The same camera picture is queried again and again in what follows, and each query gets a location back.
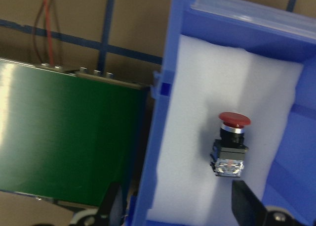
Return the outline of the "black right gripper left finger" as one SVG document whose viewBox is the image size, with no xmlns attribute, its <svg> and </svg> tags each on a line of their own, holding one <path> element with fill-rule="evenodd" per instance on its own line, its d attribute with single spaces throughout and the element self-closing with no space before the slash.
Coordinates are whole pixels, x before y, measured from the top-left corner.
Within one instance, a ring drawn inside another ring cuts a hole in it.
<svg viewBox="0 0 316 226">
<path fill-rule="evenodd" d="M 122 189 L 118 182 L 112 182 L 96 214 L 97 226 L 119 226 L 123 216 Z"/>
</svg>

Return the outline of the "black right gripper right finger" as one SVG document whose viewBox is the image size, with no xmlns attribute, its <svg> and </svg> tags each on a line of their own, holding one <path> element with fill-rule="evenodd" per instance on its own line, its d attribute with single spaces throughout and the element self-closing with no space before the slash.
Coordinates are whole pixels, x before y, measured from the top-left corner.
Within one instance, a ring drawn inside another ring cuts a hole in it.
<svg viewBox="0 0 316 226">
<path fill-rule="evenodd" d="M 262 226 L 267 210 L 244 181 L 232 181 L 232 213 L 239 226 Z"/>
</svg>

